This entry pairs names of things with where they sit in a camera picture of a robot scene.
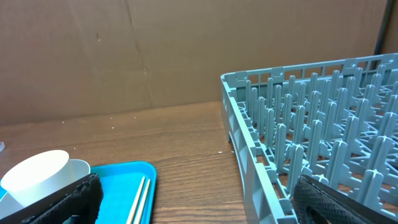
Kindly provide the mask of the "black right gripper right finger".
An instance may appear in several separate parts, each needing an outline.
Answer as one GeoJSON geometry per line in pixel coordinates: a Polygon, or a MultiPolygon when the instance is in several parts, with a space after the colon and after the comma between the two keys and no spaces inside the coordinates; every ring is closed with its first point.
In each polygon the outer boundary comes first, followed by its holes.
{"type": "Polygon", "coordinates": [[[307,175],[298,177],[293,191],[293,206],[299,223],[397,224],[396,220],[307,175]]]}

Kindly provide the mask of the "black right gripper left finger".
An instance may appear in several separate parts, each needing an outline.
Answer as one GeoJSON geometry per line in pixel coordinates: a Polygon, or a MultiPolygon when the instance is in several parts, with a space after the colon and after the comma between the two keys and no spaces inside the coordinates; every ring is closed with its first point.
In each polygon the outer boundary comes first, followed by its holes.
{"type": "Polygon", "coordinates": [[[1,218],[1,223],[94,223],[103,195],[99,175],[88,174],[28,207],[1,218]]]}

